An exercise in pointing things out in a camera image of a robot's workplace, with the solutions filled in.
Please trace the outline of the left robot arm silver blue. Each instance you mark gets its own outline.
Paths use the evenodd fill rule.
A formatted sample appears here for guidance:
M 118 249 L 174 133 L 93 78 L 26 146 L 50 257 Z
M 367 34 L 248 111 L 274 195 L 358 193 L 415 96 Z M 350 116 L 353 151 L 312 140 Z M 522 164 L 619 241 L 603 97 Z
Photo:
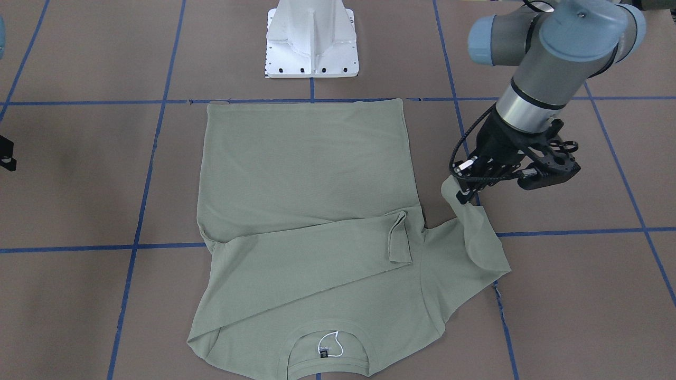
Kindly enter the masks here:
M 533 190 L 577 175 L 578 144 L 560 137 L 564 122 L 558 116 L 587 79 L 632 55 L 645 32 L 640 8 L 612 1 L 525 2 L 510 14 L 477 20 L 467 39 L 471 60 L 516 70 L 452 152 L 449 172 L 459 185 L 458 201 L 467 204 L 502 181 Z M 475 149 L 456 160 L 475 129 Z

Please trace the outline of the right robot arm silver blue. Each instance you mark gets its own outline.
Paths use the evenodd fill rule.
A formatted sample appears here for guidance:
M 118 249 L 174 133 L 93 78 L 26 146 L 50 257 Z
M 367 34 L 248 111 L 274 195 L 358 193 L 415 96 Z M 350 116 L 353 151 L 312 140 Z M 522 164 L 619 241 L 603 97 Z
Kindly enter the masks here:
M 1 59 L 4 56 L 6 44 L 6 28 L 1 17 Z M 14 158 L 14 142 L 1 136 L 1 166 L 10 172 L 16 170 L 17 161 Z

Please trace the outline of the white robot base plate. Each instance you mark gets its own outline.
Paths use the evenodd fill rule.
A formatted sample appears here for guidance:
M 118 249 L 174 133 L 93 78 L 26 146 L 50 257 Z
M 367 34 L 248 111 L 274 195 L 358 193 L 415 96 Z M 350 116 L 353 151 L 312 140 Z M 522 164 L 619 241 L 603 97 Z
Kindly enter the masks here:
M 343 1 L 280 1 L 268 10 L 269 79 L 337 79 L 360 70 L 354 12 Z

